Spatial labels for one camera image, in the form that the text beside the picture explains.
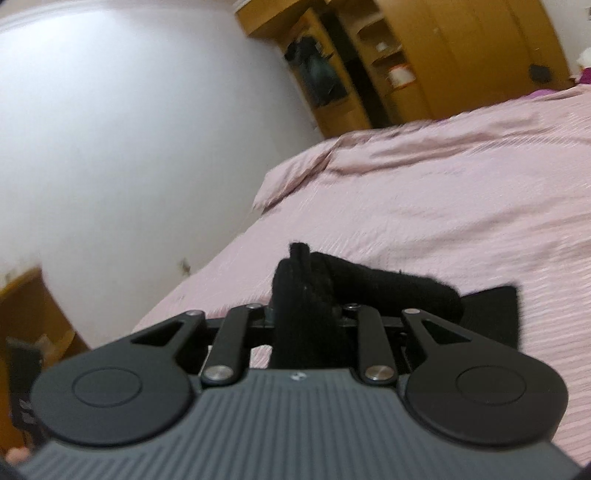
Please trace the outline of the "person's left hand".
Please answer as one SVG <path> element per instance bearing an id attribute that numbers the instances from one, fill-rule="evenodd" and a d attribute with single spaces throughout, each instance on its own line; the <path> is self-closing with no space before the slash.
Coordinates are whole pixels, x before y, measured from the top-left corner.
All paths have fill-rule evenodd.
<path id="1" fill-rule="evenodd" d="M 11 448 L 5 455 L 5 460 L 11 465 L 25 462 L 31 457 L 31 450 L 27 447 Z"/>

